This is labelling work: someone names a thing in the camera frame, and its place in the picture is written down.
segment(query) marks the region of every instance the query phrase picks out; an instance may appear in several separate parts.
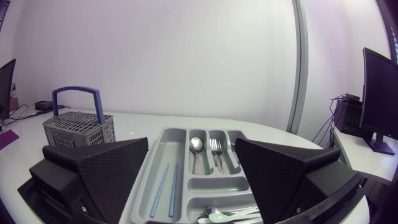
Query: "chopstick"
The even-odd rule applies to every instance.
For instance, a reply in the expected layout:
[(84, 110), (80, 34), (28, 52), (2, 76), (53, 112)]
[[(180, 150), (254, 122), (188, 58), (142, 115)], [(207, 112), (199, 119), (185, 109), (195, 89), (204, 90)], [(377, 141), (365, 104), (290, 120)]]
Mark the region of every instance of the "chopstick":
[(163, 185), (164, 185), (164, 180), (166, 179), (167, 171), (169, 170), (169, 165), (167, 164), (166, 170), (164, 171), (162, 181), (159, 185), (159, 189), (157, 190), (156, 198), (154, 201), (154, 205), (152, 206), (152, 210), (150, 211), (150, 217), (154, 218), (155, 217), (155, 212), (157, 208), (157, 204), (159, 203), (160, 195), (162, 193)]
[(170, 199), (169, 217), (173, 217), (174, 215), (174, 199), (175, 199), (175, 184), (177, 183), (177, 168), (178, 168), (178, 163), (175, 164), (173, 189), (172, 189), (172, 196)]

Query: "desk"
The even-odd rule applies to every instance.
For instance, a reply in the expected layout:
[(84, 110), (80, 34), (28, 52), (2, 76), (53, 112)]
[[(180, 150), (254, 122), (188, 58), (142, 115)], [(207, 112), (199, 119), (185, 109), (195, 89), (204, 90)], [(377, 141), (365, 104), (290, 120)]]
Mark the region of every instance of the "desk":
[(398, 145), (384, 138), (395, 155), (373, 152), (366, 142), (359, 137), (341, 133), (338, 128), (333, 130), (335, 144), (339, 145), (347, 165), (358, 171), (363, 177), (390, 185), (398, 165)]
[[(320, 149), (316, 144), (294, 134), (276, 128), (243, 121), (213, 118), (188, 118), (175, 116), (153, 116), (144, 114), (108, 113), (114, 116), (117, 141), (148, 137), (151, 150), (163, 127), (202, 128), (202, 129), (240, 129), (252, 140), (285, 144), (289, 146)], [(29, 168), (42, 160), (42, 148), (47, 145), (42, 123), (52, 117), (52, 113), (18, 121), (9, 125), (20, 138), (0, 151), (0, 197), (16, 223), (40, 223), (39, 219), (26, 205), (17, 189), (31, 178)], [(149, 156), (143, 166), (147, 165)], [(143, 172), (140, 171), (136, 183), (124, 207), (120, 223), (131, 223), (130, 214), (136, 199)], [(355, 209), (346, 217), (345, 223), (369, 223), (369, 210), (363, 197)]]

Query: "computer monitor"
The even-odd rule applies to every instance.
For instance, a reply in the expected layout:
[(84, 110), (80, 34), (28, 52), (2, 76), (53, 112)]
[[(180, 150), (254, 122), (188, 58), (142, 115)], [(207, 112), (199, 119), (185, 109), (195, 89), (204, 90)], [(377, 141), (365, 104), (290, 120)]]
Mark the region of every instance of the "computer monitor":
[(373, 50), (364, 48), (365, 79), (360, 127), (376, 133), (376, 140), (364, 139), (375, 151), (394, 155), (383, 136), (398, 139), (398, 65)]
[(0, 68), (0, 119), (10, 117), (10, 92), (16, 59)]

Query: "tray compartment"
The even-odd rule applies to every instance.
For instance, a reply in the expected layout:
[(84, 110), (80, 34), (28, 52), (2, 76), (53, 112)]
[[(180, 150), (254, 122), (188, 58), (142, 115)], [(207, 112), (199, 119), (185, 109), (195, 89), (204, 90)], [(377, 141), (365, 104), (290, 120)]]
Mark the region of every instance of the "tray compartment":
[(255, 207), (252, 193), (241, 195), (228, 195), (220, 197), (196, 197), (187, 204), (187, 216), (190, 223), (197, 223), (200, 216), (206, 215), (205, 208), (214, 206), (224, 211), (240, 210)]
[[(208, 154), (206, 153), (207, 149), (207, 136), (206, 131), (193, 129), (189, 131), (189, 139), (188, 142), (191, 141), (192, 138), (200, 138), (203, 143), (203, 149), (199, 152), (199, 160), (202, 167), (203, 175), (209, 175), (213, 172), (213, 169), (210, 169)], [(188, 153), (188, 167), (191, 174), (195, 162), (196, 155), (190, 150), (190, 146), (188, 144), (187, 148)]]
[[(223, 159), (224, 159), (223, 161), (225, 161), (226, 165), (228, 166), (229, 173), (231, 175), (240, 173), (242, 169), (239, 166), (234, 166), (234, 164), (232, 163), (232, 160), (236, 161), (236, 159), (232, 156), (232, 153), (228, 153), (228, 151), (231, 151), (231, 148), (228, 148), (228, 141), (227, 141), (225, 132), (220, 131), (220, 130), (211, 130), (211, 131), (209, 131), (209, 136), (210, 136), (210, 139), (214, 138), (214, 139), (220, 140), (221, 149), (223, 152), (222, 153)], [(215, 155), (213, 155), (213, 160), (214, 160), (214, 163), (216, 164)]]
[[(165, 129), (157, 145), (152, 165), (148, 167), (150, 172), (146, 186), (140, 199), (139, 215), (144, 220), (155, 222), (176, 222), (181, 218), (181, 201), (183, 191), (183, 168), (186, 148), (187, 131), (184, 129)], [(169, 217), (170, 198), (174, 179), (175, 164), (177, 168), (177, 184), (175, 189), (174, 215)], [(159, 185), (162, 181), (165, 169), (169, 165), (162, 193), (154, 218), (150, 211), (155, 201)]]
[(249, 183), (242, 176), (206, 179), (191, 178), (188, 181), (188, 190), (194, 194), (233, 194), (249, 190)]

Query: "monitor stand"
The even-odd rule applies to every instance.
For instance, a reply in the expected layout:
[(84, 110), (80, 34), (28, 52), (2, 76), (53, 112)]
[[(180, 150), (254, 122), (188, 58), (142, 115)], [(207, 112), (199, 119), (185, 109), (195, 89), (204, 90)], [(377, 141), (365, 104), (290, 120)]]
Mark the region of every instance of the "monitor stand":
[(364, 139), (368, 146), (374, 151), (379, 153), (384, 153), (388, 155), (395, 155), (394, 151), (383, 142), (383, 135), (376, 133), (376, 140)]

